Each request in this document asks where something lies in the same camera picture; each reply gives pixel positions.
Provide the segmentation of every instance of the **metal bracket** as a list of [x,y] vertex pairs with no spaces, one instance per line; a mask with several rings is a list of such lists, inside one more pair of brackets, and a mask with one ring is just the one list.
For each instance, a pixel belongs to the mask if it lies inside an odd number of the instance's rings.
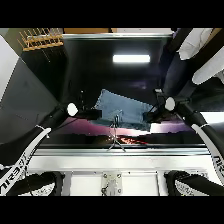
[[103,172],[101,192],[102,196],[120,196],[122,194],[121,172]]

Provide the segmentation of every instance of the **wooden rack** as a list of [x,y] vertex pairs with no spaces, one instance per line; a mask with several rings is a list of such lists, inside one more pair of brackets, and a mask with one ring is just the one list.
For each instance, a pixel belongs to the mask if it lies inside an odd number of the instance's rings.
[[55,32],[54,28],[52,28],[53,33],[51,34],[49,29],[48,30],[48,34],[46,34],[44,28],[36,28],[38,32],[36,32],[35,29],[33,29],[33,33],[28,30],[29,35],[26,33],[26,31],[24,31],[25,37],[24,35],[20,33],[23,42],[25,43],[25,47],[23,46],[23,44],[20,42],[19,39],[18,42],[19,44],[22,46],[23,51],[31,51],[31,50],[37,50],[37,49],[43,49],[43,48],[48,48],[48,47],[57,47],[57,46],[62,46],[63,42],[61,41],[61,39],[63,38],[62,34],[60,34],[58,28],[57,29],[57,33]]

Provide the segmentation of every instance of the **denim fabric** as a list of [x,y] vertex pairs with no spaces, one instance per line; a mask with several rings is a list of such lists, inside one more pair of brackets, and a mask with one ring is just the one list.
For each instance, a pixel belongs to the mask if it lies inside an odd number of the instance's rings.
[[95,109],[102,110],[102,118],[91,121],[94,124],[111,126],[116,115],[118,127],[150,131],[151,125],[143,121],[142,114],[148,112],[151,105],[111,93],[103,89]]

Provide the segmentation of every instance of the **blue cloth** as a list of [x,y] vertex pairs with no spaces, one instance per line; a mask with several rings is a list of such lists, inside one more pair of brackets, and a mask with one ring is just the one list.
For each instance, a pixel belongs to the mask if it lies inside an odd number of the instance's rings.
[[102,118],[91,121],[94,124],[111,126],[118,115],[118,127],[150,131],[151,125],[143,121],[142,114],[150,111],[152,105],[129,99],[103,89],[95,109],[102,110]]

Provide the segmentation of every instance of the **white circular joint cap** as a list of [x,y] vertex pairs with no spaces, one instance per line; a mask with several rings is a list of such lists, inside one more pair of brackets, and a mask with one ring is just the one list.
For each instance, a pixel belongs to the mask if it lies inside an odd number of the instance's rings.
[[166,100],[166,104],[165,104],[165,108],[169,111],[172,111],[174,110],[175,108],[175,101],[172,97],[169,97],[167,100]]
[[77,109],[77,107],[75,106],[74,103],[70,103],[70,104],[68,105],[68,107],[67,107],[67,111],[68,111],[68,114],[69,114],[71,117],[73,117],[73,116],[75,116],[75,115],[77,114],[78,109]]

